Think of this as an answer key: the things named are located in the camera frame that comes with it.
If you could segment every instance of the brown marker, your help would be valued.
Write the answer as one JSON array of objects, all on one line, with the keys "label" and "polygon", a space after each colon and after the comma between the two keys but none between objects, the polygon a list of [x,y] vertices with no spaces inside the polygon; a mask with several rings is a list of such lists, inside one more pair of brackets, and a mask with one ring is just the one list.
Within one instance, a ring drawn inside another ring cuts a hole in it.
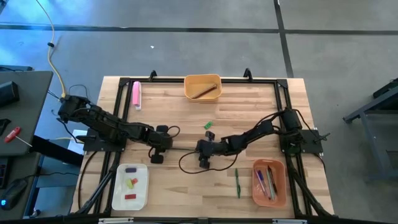
[{"label": "brown marker", "polygon": [[212,86],[208,87],[207,89],[204,89],[203,91],[191,96],[191,99],[197,99],[213,90],[217,89],[217,84],[213,84]]}]

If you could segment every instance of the green pen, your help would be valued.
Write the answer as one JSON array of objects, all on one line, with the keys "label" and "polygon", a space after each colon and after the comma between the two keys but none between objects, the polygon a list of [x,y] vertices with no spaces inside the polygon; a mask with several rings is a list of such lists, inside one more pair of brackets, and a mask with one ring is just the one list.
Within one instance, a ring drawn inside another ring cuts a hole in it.
[{"label": "green pen", "polygon": [[238,198],[241,198],[241,186],[239,185],[239,175],[237,168],[235,168],[235,179],[236,179],[236,192],[238,193]]}]

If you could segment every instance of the white plate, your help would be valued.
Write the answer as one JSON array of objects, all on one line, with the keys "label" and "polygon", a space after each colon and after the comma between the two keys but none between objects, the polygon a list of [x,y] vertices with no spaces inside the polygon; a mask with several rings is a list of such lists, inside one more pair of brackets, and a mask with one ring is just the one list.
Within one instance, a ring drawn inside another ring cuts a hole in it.
[{"label": "white plate", "polygon": [[[126,168],[136,168],[137,172],[126,173]],[[127,179],[137,178],[133,189],[127,186]],[[112,208],[114,210],[141,210],[147,203],[149,173],[145,164],[120,164],[116,171]],[[136,199],[124,199],[127,194],[136,194]]]}]

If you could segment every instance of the red screwdriver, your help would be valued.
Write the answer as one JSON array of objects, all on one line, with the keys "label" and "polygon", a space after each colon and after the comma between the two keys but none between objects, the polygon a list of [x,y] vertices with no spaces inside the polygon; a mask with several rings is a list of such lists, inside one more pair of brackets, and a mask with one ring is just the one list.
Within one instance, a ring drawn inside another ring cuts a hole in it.
[{"label": "red screwdriver", "polygon": [[18,137],[17,135],[21,132],[21,128],[20,127],[16,127],[14,128],[14,130],[12,130],[7,136],[6,138],[4,138],[4,142],[5,143],[9,143],[12,140],[14,140],[15,138],[18,138],[19,140],[21,140],[23,143],[27,144],[30,147],[33,147],[31,144],[29,144],[28,142],[25,142],[24,140],[22,140],[20,137]]}]

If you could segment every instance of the green block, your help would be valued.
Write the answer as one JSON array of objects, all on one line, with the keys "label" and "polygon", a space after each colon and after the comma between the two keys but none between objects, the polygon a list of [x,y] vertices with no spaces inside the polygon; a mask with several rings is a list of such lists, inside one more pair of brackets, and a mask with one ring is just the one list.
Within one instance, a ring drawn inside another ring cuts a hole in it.
[{"label": "green block", "polygon": [[213,125],[212,121],[209,121],[206,125],[205,125],[205,129],[209,129],[211,126]]},{"label": "green block", "polygon": [[127,180],[126,180],[126,185],[127,185],[127,187],[128,187],[129,189],[133,189],[133,188],[134,188],[134,186],[133,186],[133,184],[132,184],[132,182],[131,182],[130,179],[127,179]]}]

